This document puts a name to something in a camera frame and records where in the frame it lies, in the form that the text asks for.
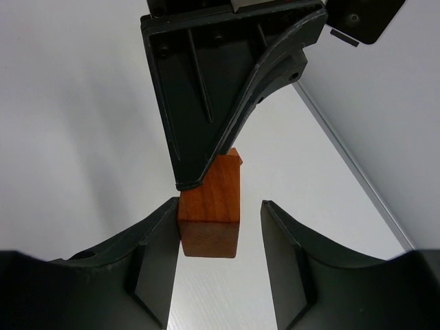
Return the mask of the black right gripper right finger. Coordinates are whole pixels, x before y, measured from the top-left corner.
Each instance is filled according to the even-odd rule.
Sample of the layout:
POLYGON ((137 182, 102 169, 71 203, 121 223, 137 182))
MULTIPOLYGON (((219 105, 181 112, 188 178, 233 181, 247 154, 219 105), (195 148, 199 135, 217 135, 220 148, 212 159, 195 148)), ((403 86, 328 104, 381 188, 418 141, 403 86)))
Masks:
POLYGON ((399 268, 299 223, 273 201, 261 205, 279 329, 405 329, 411 320, 399 268))

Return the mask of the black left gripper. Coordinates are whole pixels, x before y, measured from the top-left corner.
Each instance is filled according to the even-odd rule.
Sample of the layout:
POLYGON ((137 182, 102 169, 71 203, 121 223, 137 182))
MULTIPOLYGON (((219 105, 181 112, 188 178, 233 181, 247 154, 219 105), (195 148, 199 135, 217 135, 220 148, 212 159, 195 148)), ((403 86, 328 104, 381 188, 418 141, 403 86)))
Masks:
POLYGON ((201 184, 258 103, 297 81, 327 20, 322 1, 147 1, 141 31, 180 191, 201 184), (167 19, 265 14, 217 21, 167 19))

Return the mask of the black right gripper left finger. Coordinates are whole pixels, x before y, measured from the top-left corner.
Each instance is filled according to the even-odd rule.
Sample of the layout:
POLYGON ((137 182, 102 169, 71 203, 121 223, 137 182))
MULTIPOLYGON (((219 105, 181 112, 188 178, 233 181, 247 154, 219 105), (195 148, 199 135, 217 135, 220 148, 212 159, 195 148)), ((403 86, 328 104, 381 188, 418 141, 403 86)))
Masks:
POLYGON ((46 263, 36 279, 47 329, 165 329, 179 234, 178 200, 87 250, 89 257, 46 263))

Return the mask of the dark brown wood cube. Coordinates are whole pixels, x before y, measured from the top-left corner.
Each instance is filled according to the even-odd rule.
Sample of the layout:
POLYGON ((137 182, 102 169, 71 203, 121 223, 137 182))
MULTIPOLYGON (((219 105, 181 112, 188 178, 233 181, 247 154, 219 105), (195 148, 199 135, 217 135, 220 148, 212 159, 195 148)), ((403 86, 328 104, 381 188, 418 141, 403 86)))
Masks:
POLYGON ((241 165, 238 151, 216 156, 203 184, 180 193, 177 224, 184 255, 233 259, 241 222, 241 165))

